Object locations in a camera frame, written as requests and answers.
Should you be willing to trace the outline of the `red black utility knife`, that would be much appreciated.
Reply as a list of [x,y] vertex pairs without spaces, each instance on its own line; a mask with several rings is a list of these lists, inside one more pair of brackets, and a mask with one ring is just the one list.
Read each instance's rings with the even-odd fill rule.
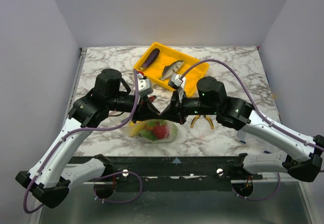
[[153,102],[155,99],[156,99],[156,96],[155,96],[155,95],[150,96],[150,97],[148,98],[148,100],[149,100],[150,102]]

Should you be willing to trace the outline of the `purple eggplant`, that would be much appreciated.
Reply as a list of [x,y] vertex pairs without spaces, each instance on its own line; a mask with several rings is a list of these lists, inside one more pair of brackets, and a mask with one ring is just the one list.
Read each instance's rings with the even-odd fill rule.
[[144,61],[144,63],[140,66],[140,70],[144,71],[147,68],[149,68],[154,61],[157,59],[157,57],[159,56],[160,50],[158,48],[155,48],[151,51],[151,53],[148,55],[148,57],[146,58],[146,60]]

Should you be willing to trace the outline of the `green celery stalk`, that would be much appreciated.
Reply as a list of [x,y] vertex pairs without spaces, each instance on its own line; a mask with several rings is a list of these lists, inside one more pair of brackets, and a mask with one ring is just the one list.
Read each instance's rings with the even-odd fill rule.
[[141,130],[138,134],[140,137],[144,137],[146,139],[149,139],[151,141],[156,141],[157,138],[153,134],[153,127],[155,126],[154,122],[143,122],[142,124],[145,125],[143,130]]

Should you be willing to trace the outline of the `red tomato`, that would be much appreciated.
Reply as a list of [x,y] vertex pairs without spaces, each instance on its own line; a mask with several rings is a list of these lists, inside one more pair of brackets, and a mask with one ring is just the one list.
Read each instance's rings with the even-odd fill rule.
[[164,139],[167,138],[170,134],[169,128],[167,124],[163,124],[163,125],[155,125],[153,127],[153,134],[155,135],[155,137],[157,139]]

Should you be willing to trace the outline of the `grey toy fish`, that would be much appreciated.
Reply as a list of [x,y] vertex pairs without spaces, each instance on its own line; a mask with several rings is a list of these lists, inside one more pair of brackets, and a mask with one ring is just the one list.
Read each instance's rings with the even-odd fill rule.
[[173,62],[172,64],[165,66],[159,80],[164,81],[164,80],[170,78],[174,73],[176,73],[184,65],[184,62],[185,61],[183,61],[183,60],[177,60],[177,61]]

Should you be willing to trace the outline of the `clear zip top bag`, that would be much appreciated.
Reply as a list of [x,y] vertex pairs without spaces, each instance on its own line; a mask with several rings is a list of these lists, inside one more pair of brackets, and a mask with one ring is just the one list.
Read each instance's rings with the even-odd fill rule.
[[121,132],[145,143],[170,143],[178,135],[177,126],[167,120],[146,120],[131,122],[122,127]]

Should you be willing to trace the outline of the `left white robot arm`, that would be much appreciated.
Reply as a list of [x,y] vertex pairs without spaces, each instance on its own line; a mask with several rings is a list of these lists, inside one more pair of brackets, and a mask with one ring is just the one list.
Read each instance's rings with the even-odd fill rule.
[[84,140],[94,131],[113,131],[134,119],[140,100],[152,93],[151,81],[143,72],[133,70],[135,94],[116,69],[104,69],[97,75],[95,85],[86,96],[76,100],[68,113],[59,135],[43,157],[28,171],[20,171],[15,180],[25,189],[23,209],[29,210],[28,195],[32,194],[41,205],[55,208],[69,191],[88,180],[109,180],[112,168],[104,156],[66,169],[66,165]]

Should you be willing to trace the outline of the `small clear plastic bag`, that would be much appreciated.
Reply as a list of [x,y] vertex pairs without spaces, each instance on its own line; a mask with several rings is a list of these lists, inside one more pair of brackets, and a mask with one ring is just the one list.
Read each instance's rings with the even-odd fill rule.
[[265,140],[241,130],[236,133],[235,139],[245,145],[256,147],[266,154],[277,153],[280,151],[279,148],[271,145]]

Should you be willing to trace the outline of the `yellow squash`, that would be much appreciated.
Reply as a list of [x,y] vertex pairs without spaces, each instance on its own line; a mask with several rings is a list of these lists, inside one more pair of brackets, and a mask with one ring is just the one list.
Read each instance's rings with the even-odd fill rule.
[[132,124],[131,126],[129,126],[128,128],[128,135],[130,137],[133,137],[133,136],[137,136],[139,134],[139,132],[141,130],[143,130],[143,128],[145,127],[144,124],[142,124],[142,122],[140,123],[136,123],[136,124]]

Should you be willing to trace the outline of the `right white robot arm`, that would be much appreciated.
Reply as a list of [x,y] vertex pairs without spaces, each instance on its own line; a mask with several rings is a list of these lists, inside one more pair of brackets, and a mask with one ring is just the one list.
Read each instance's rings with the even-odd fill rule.
[[227,96],[224,84],[213,77],[200,79],[197,89],[198,98],[187,98],[181,89],[174,91],[161,117],[184,124],[190,115],[215,115],[222,126],[257,136],[279,149],[277,153],[247,154],[243,162],[233,166],[236,178],[279,172],[304,182],[315,180],[322,166],[322,136],[303,135],[275,122],[259,112],[256,106]]

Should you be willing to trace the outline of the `yellow plastic tray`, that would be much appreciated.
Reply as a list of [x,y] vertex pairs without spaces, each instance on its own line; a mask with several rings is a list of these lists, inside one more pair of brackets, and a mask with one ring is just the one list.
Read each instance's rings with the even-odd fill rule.
[[[134,65],[134,69],[142,71],[154,84],[173,90],[168,85],[170,77],[177,73],[184,74],[192,65],[198,63],[199,60],[179,52],[175,49],[153,43],[139,61]],[[209,69],[207,63],[200,64],[190,70],[185,75],[184,91],[187,97],[192,97],[196,92],[196,83],[203,78]]]

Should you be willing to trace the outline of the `green cabbage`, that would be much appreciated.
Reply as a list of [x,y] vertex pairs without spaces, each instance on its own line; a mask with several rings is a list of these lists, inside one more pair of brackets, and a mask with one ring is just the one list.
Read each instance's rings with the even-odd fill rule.
[[170,137],[176,137],[178,134],[178,128],[175,124],[169,124]]

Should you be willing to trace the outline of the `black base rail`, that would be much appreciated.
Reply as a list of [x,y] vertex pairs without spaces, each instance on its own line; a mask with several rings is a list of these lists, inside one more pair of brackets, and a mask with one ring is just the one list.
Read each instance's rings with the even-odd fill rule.
[[261,180],[259,174],[250,174],[242,167],[245,154],[235,157],[105,157],[104,174],[129,170],[135,175],[104,180],[93,180],[100,191],[120,193],[230,191],[231,181],[240,183]]

